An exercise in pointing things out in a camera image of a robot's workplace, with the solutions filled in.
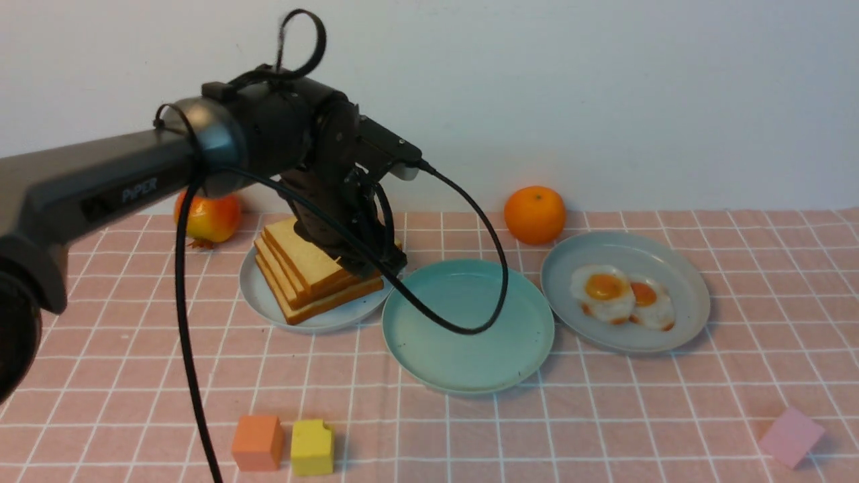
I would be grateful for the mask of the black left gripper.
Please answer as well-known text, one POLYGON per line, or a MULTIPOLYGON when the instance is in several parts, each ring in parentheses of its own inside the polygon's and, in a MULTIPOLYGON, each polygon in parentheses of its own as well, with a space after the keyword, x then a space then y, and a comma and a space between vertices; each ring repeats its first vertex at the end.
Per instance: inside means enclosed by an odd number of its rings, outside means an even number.
POLYGON ((297 233, 320 247, 351 275, 378 277, 375 259, 399 275, 406 254, 395 245, 393 211, 381 182, 355 163, 361 114, 297 111, 277 120, 277 143, 291 167, 280 184, 298 216, 297 233))

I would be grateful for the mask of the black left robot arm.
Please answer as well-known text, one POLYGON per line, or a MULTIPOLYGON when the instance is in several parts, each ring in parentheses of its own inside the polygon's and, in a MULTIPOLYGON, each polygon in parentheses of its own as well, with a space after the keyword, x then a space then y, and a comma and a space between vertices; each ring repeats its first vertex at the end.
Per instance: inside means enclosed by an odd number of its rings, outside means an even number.
POLYGON ((152 129, 2 159, 2 398, 21 384, 43 311, 67 306, 68 248, 183 191, 221 198, 252 184, 242 169, 307 199, 381 258, 405 265, 377 221, 371 187, 417 174, 421 151, 308 78, 205 83, 156 113, 152 129))

